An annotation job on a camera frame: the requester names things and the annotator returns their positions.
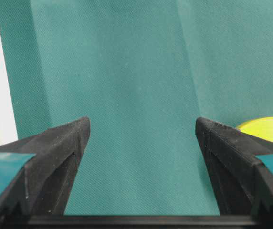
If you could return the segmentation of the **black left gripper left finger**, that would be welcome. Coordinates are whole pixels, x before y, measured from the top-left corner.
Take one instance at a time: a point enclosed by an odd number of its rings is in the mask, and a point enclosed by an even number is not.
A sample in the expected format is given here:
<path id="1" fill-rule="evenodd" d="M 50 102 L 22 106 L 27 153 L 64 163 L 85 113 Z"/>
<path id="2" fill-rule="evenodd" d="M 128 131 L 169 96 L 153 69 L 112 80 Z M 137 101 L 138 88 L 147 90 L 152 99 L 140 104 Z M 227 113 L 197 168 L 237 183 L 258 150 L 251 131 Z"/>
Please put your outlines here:
<path id="1" fill-rule="evenodd" d="M 62 215 L 89 137 L 82 117 L 0 146 L 0 226 L 10 215 Z"/>

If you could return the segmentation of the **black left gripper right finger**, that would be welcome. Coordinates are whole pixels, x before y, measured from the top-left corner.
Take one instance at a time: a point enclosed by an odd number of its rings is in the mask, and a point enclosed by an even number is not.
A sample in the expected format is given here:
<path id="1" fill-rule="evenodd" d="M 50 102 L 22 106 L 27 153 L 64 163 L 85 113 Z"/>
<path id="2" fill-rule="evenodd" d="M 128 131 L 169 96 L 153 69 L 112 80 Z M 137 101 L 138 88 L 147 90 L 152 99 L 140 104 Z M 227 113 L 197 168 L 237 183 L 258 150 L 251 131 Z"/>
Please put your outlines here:
<path id="1" fill-rule="evenodd" d="M 222 215 L 252 215 L 273 227 L 273 142 L 199 117 L 195 124 L 205 165 Z"/>

